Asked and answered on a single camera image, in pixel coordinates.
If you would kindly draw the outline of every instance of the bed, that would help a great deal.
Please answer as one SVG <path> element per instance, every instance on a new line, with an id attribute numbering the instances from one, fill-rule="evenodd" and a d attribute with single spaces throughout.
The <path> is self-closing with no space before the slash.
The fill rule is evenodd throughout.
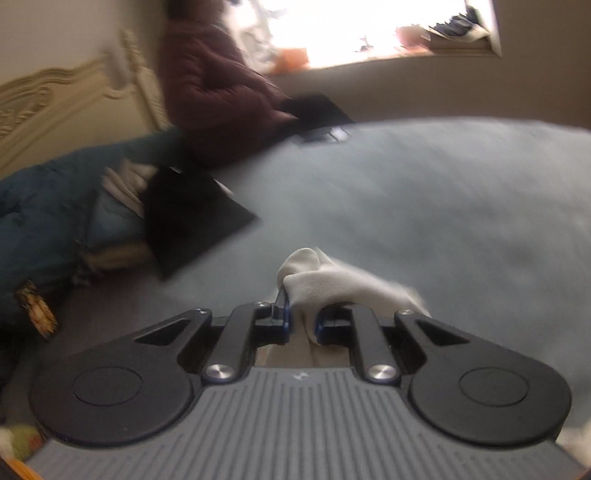
<path id="1" fill-rule="evenodd" d="M 101 60 L 0 87 L 0 174 L 83 145 L 169 126 L 154 73 L 123 36 L 132 82 L 112 90 Z M 161 282 L 150 266 L 77 288 L 61 331 L 24 356 L 4 394 L 30 421 L 40 365 L 197 306 L 228 314 L 265 299 L 301 247 L 412 286 L 434 318 L 540 359 L 591 416 L 591 134 L 540 122 L 415 119 L 357 125 L 337 144 L 291 141 L 216 172 L 260 218 Z"/>

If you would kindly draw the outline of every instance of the beige wall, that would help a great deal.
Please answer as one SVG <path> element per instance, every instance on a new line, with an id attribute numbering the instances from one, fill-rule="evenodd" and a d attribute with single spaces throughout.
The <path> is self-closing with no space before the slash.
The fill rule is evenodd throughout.
<path id="1" fill-rule="evenodd" d="M 0 82 L 118 51 L 120 26 L 153 64 L 162 3 L 0 0 Z M 591 127 L 591 0 L 495 0 L 495 11 L 502 58 L 373 61 L 277 82 L 291 94 L 321 91 L 359 121 L 493 115 Z"/>
<path id="2" fill-rule="evenodd" d="M 502 58 L 419 57 L 276 79 L 358 121 L 489 115 L 591 127 L 591 1 L 493 0 Z"/>
<path id="3" fill-rule="evenodd" d="M 101 53 L 121 66 L 119 28 L 132 28 L 150 63 L 163 0 L 0 0 L 0 82 L 45 67 L 73 67 Z M 109 72 L 116 84 L 121 74 Z"/>

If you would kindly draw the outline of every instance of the ridged surface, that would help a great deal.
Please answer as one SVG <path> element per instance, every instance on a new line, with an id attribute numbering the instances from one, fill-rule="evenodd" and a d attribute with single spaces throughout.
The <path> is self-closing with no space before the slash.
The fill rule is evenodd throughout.
<path id="1" fill-rule="evenodd" d="M 554 443 L 464 445 L 416 418 L 394 388 L 349 369 L 304 371 L 253 368 L 208 388 L 150 440 L 113 450 L 50 441 L 29 464 L 44 480 L 558 480 L 581 471 Z"/>

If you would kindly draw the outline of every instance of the person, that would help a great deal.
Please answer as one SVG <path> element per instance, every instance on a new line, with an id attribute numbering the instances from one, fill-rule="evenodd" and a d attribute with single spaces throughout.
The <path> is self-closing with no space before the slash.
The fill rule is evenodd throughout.
<path id="1" fill-rule="evenodd" d="M 245 158 L 305 130 L 352 122 L 323 95 L 290 99 L 246 66 L 223 0 L 171 0 L 158 76 L 171 122 L 199 166 Z"/>

